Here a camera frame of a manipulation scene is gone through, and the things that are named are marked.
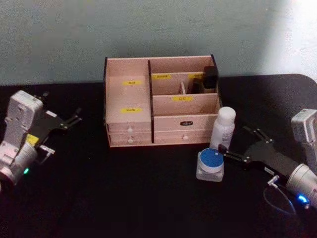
black tablecloth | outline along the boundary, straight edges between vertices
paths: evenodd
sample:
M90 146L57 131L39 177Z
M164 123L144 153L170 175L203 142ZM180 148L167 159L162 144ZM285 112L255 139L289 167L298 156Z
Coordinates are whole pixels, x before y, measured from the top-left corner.
M241 129L247 124L274 138L283 154L304 161L290 119L302 108L317 108L313 81L301 75L230 77L219 86L223 104L237 111L233 151L243 153L256 141ZM270 176L264 172L226 163L222 182L197 180L197 153L207 145L110 150L102 83L1 87L1 137L9 97L19 89L49 91L47 109L66 119L81 107L83 121L51 136L46 145L56 153L0 196L1 238L317 237L315 209L303 209L289 193L296 217L266 204ZM273 189L268 197L288 208Z

wall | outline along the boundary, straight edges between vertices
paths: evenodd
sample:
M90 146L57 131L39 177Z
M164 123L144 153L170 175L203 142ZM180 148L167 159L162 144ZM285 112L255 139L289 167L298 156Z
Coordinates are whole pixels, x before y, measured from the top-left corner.
M317 79L314 0L1 0L0 84L101 81L104 57L213 53L220 74Z

wooden organizer box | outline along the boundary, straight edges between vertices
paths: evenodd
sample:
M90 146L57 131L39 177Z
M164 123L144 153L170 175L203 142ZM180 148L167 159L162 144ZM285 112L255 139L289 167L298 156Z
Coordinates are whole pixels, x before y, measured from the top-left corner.
M215 66L212 56L106 58L110 147L209 143L218 94L189 94L206 66Z

drawer knob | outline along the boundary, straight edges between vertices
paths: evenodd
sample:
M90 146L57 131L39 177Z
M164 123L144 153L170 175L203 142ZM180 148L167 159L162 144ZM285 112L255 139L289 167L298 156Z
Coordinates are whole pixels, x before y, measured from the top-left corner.
M129 133L132 133L132 132L133 132L132 127L129 126L129 128L127 129L127 131L128 131Z
M133 137L132 136L129 137L128 143L130 143L130 144L133 143Z

yellow sticker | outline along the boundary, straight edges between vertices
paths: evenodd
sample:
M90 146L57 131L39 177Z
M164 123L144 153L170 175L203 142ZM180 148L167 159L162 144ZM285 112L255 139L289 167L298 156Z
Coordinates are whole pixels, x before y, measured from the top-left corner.
M194 97L173 97L174 102L191 102Z
M153 74L152 79L171 79L172 75L170 74Z
M194 79L194 78L202 79L203 76L204 76L204 73L192 73L188 75L188 79Z
M33 136L31 134L27 134L26 136L26 142L29 142L30 145L34 146L36 142L38 142L38 138L36 136Z
M142 84L141 80L124 81L124 82L122 82L123 86L135 86L135 85L141 85L141 84Z
M121 113L140 113L142 108L122 108Z

